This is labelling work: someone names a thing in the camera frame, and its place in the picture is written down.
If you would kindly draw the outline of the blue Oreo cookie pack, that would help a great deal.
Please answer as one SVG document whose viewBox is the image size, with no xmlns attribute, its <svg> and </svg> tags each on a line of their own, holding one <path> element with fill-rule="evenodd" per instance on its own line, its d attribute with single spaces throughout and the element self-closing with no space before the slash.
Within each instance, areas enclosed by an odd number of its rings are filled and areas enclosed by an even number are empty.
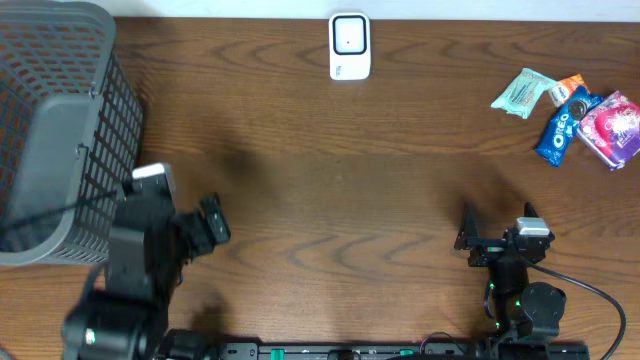
<svg viewBox="0 0 640 360">
<path fill-rule="evenodd" d="M 550 165 L 559 167 L 581 120 L 603 100 L 600 95 L 590 94 L 585 86 L 578 86 L 547 123 L 535 152 Z"/>
</svg>

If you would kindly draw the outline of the red purple snack packet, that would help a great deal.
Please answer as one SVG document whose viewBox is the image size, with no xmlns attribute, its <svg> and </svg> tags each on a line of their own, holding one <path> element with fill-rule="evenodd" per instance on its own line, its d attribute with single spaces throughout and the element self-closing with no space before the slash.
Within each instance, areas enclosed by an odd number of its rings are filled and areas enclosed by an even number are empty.
<svg viewBox="0 0 640 360">
<path fill-rule="evenodd" d="M 623 168 L 639 152 L 639 106 L 612 93 L 582 119 L 578 137 L 611 171 Z"/>
</svg>

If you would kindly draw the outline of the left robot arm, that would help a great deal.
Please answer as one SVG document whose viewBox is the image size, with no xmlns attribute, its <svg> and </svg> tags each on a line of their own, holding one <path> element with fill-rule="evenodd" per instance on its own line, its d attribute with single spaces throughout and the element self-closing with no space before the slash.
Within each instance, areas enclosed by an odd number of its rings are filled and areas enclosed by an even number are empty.
<svg viewBox="0 0 640 360">
<path fill-rule="evenodd" d="M 183 268 L 229 242 L 217 194 L 177 212 L 169 187 L 133 181 L 116 197 L 105 263 L 88 275 L 62 327 L 66 359 L 216 359 L 217 345 L 171 329 Z"/>
</svg>

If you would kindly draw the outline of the teal wet wipes pack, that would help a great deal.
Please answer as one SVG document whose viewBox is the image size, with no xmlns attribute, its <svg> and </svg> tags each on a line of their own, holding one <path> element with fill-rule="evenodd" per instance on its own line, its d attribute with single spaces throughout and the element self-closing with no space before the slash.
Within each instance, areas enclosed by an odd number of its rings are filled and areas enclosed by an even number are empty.
<svg viewBox="0 0 640 360">
<path fill-rule="evenodd" d="M 494 109 L 502 109 L 509 115 L 529 118 L 541 95 L 554 87 L 557 81 L 536 72 L 523 68 L 520 74 L 491 103 Z"/>
</svg>

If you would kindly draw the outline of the small orange tissue pack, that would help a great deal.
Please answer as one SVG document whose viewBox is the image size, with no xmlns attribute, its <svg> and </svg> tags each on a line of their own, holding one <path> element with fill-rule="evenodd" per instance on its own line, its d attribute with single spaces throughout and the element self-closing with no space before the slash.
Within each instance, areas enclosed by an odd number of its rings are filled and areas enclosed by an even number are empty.
<svg viewBox="0 0 640 360">
<path fill-rule="evenodd" d="M 552 103 L 556 107 L 560 107 L 571 98 L 576 89 L 580 86 L 583 86 L 588 90 L 582 75 L 576 74 L 557 81 L 556 84 L 547 91 L 547 93 L 550 96 Z"/>
</svg>

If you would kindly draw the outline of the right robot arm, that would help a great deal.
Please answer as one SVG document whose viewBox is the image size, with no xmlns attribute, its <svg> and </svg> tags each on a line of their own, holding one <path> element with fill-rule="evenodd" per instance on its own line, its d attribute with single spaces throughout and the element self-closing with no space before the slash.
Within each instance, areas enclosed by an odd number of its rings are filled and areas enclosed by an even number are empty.
<svg viewBox="0 0 640 360">
<path fill-rule="evenodd" d="M 559 335 L 566 294 L 548 283 L 530 281 L 528 270 L 546 257 L 554 239 L 529 203 L 500 238 L 481 236 L 472 207 L 464 207 L 454 248 L 469 252 L 470 267 L 488 270 L 484 309 L 496 327 L 468 354 L 486 359 L 551 357 L 550 342 Z"/>
</svg>

